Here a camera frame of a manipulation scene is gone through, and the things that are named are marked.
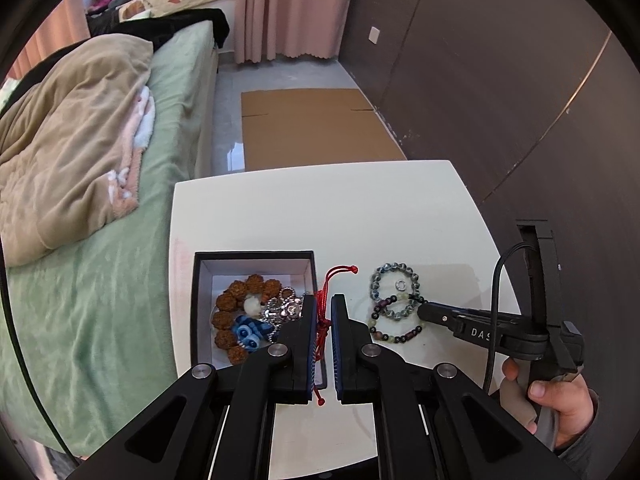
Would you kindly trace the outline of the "person's right hand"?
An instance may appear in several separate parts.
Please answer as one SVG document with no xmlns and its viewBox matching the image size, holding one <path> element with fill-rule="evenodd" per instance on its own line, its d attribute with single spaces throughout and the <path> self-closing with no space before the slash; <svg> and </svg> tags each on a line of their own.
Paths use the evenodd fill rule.
<svg viewBox="0 0 640 480">
<path fill-rule="evenodd" d="M 504 379 L 498 393 L 500 405 L 531 434 L 538 430 L 535 404 L 558 414 L 555 448 L 573 444 L 591 425 L 596 409 L 582 374 L 570 382 L 535 380 L 524 391 L 518 379 L 520 368 L 517 362 L 506 359 L 502 372 Z"/>
</svg>

